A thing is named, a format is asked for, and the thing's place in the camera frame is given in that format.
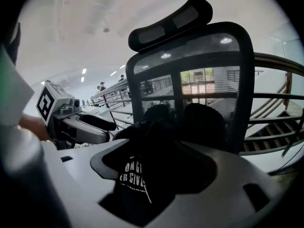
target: person's arm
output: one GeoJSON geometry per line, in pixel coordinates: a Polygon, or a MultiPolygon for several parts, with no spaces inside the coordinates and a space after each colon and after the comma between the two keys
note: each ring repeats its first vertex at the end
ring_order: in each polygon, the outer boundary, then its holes
{"type": "Polygon", "coordinates": [[[52,141],[48,135],[47,128],[40,117],[30,116],[23,113],[19,125],[32,131],[40,139],[40,141],[52,141]]]}

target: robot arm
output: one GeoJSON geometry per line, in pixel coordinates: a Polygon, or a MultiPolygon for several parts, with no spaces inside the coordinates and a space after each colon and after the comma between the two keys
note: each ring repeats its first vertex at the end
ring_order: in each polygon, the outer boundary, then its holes
{"type": "Polygon", "coordinates": [[[36,108],[58,150],[73,148],[75,143],[108,142],[108,131],[116,129],[115,123],[82,112],[79,99],[51,82],[45,83],[36,108]]]}

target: stair step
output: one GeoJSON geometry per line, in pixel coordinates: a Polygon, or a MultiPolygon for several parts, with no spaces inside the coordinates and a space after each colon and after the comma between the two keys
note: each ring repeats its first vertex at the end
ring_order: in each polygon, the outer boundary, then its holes
{"type": "Polygon", "coordinates": [[[247,146],[248,146],[249,151],[256,151],[254,148],[253,142],[248,142],[247,146]]]}
{"type": "Polygon", "coordinates": [[[284,123],[288,128],[289,128],[289,130],[291,131],[291,132],[294,132],[295,131],[295,129],[290,125],[290,123],[284,123]]]}
{"type": "Polygon", "coordinates": [[[254,145],[256,151],[260,150],[260,147],[258,146],[257,142],[253,142],[253,145],[254,145]]]}
{"type": "MultiPolygon", "coordinates": [[[[269,135],[275,135],[274,132],[269,128],[269,125],[266,126],[266,130],[269,132],[269,135]]],[[[275,139],[274,142],[276,143],[276,148],[281,146],[280,142],[277,139],[275,139]]]]}
{"type": "Polygon", "coordinates": [[[244,149],[246,152],[250,151],[246,142],[244,142],[244,149]]]}
{"type": "MultiPolygon", "coordinates": [[[[278,124],[275,123],[274,125],[275,125],[275,127],[279,130],[279,132],[280,132],[281,134],[286,133],[278,124]]],[[[284,139],[285,139],[285,141],[286,141],[287,144],[290,143],[289,138],[284,138],[284,139]]]]}
{"type": "MultiPolygon", "coordinates": [[[[262,132],[258,132],[257,134],[258,134],[260,137],[264,136],[262,132]]],[[[267,141],[264,141],[264,142],[263,142],[263,145],[264,145],[264,146],[263,146],[263,149],[271,149],[271,148],[270,148],[270,145],[269,145],[269,143],[268,143],[267,141]]]]}

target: staircase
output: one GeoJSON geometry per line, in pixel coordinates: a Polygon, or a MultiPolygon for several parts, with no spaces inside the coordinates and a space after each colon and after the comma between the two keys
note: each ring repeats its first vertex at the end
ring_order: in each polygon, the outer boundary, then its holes
{"type": "MultiPolygon", "coordinates": [[[[283,111],[279,117],[287,117],[290,116],[286,111],[283,111]]],[[[255,152],[255,151],[263,151],[263,150],[271,150],[279,147],[286,147],[291,140],[293,139],[293,135],[289,135],[288,133],[295,132],[299,128],[299,124],[297,121],[288,121],[288,122],[277,122],[270,123],[256,134],[251,137],[269,137],[269,136],[278,136],[287,134],[285,138],[278,138],[273,140],[266,141],[250,141],[250,138],[247,138],[248,141],[244,141],[244,149],[242,152],[255,152]]],[[[297,143],[301,143],[304,140],[304,131],[302,130],[297,136],[293,145],[297,143]]]]}

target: metal railing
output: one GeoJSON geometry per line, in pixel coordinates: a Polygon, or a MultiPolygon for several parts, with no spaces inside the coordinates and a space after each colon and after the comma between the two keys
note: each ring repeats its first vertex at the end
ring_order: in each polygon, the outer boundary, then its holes
{"type": "MultiPolygon", "coordinates": [[[[276,92],[276,93],[254,93],[254,98],[267,98],[267,100],[262,106],[260,106],[258,109],[256,109],[251,115],[258,113],[258,115],[255,115],[254,118],[251,118],[248,123],[248,128],[252,127],[255,124],[276,124],[281,122],[290,122],[290,121],[298,121],[303,116],[297,115],[297,116],[283,116],[283,117],[267,117],[270,115],[270,113],[275,110],[279,105],[284,104],[285,109],[288,107],[288,103],[290,99],[294,100],[304,100],[303,95],[292,95],[291,93],[291,84],[292,84],[292,73],[298,74],[300,76],[304,77],[304,66],[293,62],[291,60],[276,57],[273,55],[268,54],[261,54],[261,53],[255,53],[255,66],[256,67],[265,67],[265,68],[271,68],[271,69],[278,69],[282,71],[286,71],[286,81],[282,85],[282,87],[276,92]]],[[[129,94],[126,95],[126,92],[128,92],[128,82],[127,80],[121,81],[114,86],[102,91],[101,93],[92,96],[91,100],[94,102],[94,104],[98,105],[106,105],[107,108],[110,109],[111,115],[113,117],[113,120],[117,124],[117,126],[121,129],[126,128],[127,125],[132,125],[133,123],[127,119],[122,119],[113,116],[113,113],[118,114],[124,114],[126,116],[132,116],[132,112],[127,112],[124,110],[124,107],[126,104],[131,102],[129,94]]],[[[218,98],[236,98],[237,93],[236,92],[221,92],[221,93],[205,93],[205,94],[195,94],[195,95],[185,95],[183,94],[182,98],[185,100],[197,98],[205,98],[205,99],[218,99],[218,98]]],[[[145,97],[145,101],[169,101],[174,100],[174,96],[157,96],[157,97],[145,97]]],[[[266,142],[266,141],[278,141],[280,139],[287,139],[292,138],[297,131],[291,131],[290,133],[280,133],[280,134],[274,134],[271,136],[251,136],[244,139],[244,148],[246,151],[246,154],[253,154],[253,151],[249,150],[246,146],[248,143],[253,142],[256,146],[257,142],[266,142]]],[[[300,130],[297,134],[304,133],[303,130],[300,130]]],[[[281,146],[279,148],[271,149],[275,151],[276,149],[284,149],[288,148],[287,146],[281,146]]],[[[259,153],[263,152],[260,151],[257,147],[254,151],[259,151],[259,153]]]]}
{"type": "MultiPolygon", "coordinates": [[[[263,70],[255,70],[255,77],[263,73],[263,70]]],[[[229,81],[238,82],[239,81],[239,70],[227,70],[227,79],[229,81]]]]}

